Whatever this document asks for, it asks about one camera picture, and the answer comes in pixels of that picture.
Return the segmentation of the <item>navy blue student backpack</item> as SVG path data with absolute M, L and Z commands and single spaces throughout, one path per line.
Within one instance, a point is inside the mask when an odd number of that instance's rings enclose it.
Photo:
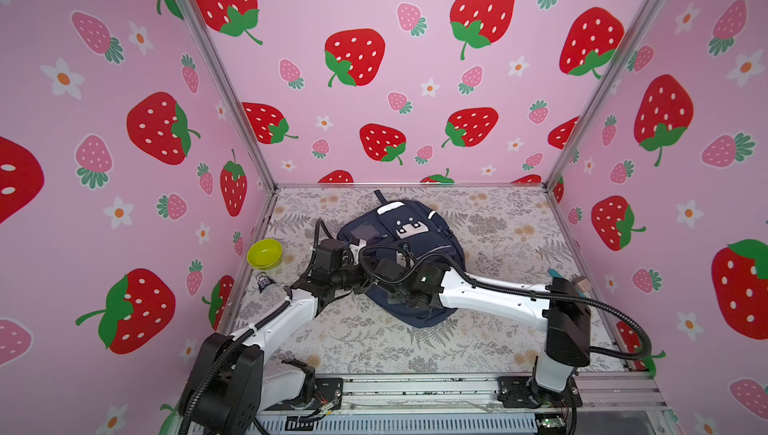
M 345 242 L 363 240 L 377 247 L 371 260 L 403 260 L 400 253 L 389 250 L 389 245 L 407 248 L 419 258 L 430 251 L 444 253 L 466 267 L 463 248 L 448 223 L 435 210 L 416 200 L 388 201 L 377 190 L 376 197 L 381 205 L 344 225 L 337 238 Z M 455 311 L 448 308 L 410 308 L 403 298 L 388 292 L 381 286 L 373 285 L 367 296 L 383 310 L 400 321 L 416 328 L 433 327 L 451 316 Z

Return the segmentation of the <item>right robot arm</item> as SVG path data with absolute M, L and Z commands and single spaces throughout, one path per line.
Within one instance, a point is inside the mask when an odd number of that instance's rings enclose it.
M 563 403 L 576 406 L 572 381 L 591 355 L 638 361 L 652 354 L 646 331 L 630 316 L 599 300 L 581 296 L 565 278 L 544 285 L 494 281 L 467 273 L 448 254 L 432 250 L 420 257 L 397 245 L 366 246 L 359 250 L 361 270 L 375 284 L 411 307 L 465 309 L 510 319 L 545 334 L 532 375 L 519 389 L 499 396 L 507 407 L 539 408 Z M 591 310 L 624 322 L 638 337 L 625 351 L 591 344 Z

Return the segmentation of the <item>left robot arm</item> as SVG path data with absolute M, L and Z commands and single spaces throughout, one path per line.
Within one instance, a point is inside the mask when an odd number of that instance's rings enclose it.
M 203 343 L 178 402 L 176 432 L 197 425 L 205 434 L 245 434 L 259 412 L 275 404 L 311 403 L 315 369 L 289 360 L 271 374 L 265 363 L 295 331 L 331 303 L 364 291 L 367 278 L 359 266 L 366 242 L 333 237 L 313 241 L 307 268 L 285 288 L 283 301 L 256 323 L 230 335 L 214 333 Z

